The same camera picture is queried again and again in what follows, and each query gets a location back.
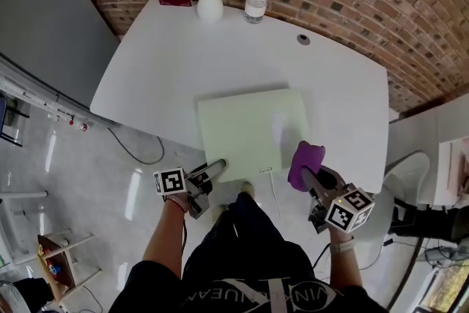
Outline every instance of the black shirt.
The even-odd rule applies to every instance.
[[[252,247],[207,241],[189,258],[182,280],[142,261],[110,313],[117,312],[386,312],[361,287],[334,290],[317,280],[300,246],[287,241]]]

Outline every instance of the wristband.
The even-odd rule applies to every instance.
[[[330,245],[330,254],[344,253],[346,251],[351,251],[355,247],[355,239],[352,237],[350,240],[345,241],[344,243]]]
[[[181,208],[181,210],[186,214],[189,211],[188,204],[184,202],[180,197],[176,194],[168,194],[166,196],[167,200],[173,201],[177,206]]]

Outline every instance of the table grommet hole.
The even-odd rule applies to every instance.
[[[307,46],[307,45],[309,45],[309,43],[311,43],[311,41],[309,40],[309,37],[307,35],[304,35],[304,34],[299,34],[296,37],[296,39],[303,46]]]

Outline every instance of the white chair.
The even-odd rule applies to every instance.
[[[15,226],[13,225],[14,217],[25,216],[26,212],[24,210],[13,210],[12,201],[16,199],[38,199],[43,198],[48,195],[47,191],[35,191],[35,192],[0,192],[0,203],[5,210],[6,217],[0,222],[0,249],[1,255],[4,258],[6,263],[9,263],[11,267],[23,263],[23,260],[31,260],[35,258],[35,254],[27,254],[26,256],[23,253],[23,256],[15,256],[15,252],[12,247],[15,246],[15,240],[17,240],[17,234],[15,232]],[[10,241],[8,240],[7,233],[13,233],[10,236]]]
[[[373,197],[375,205],[368,221],[353,232],[355,239],[379,242],[379,246],[374,247],[379,251],[391,226],[394,198],[417,207],[429,166],[430,159],[422,151],[413,152],[386,166],[382,190]]]

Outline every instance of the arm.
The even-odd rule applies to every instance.
[[[10,308],[8,302],[0,295],[0,312],[1,313],[13,313],[13,310]]]
[[[153,232],[143,260],[166,266],[178,278],[182,268],[182,223],[184,210],[176,202],[167,199],[160,221]]]
[[[331,245],[344,243],[352,238],[352,235],[341,232],[333,227],[329,227],[329,232]],[[363,286],[360,269],[358,268],[353,249],[330,256],[330,285],[336,290],[344,287]]]

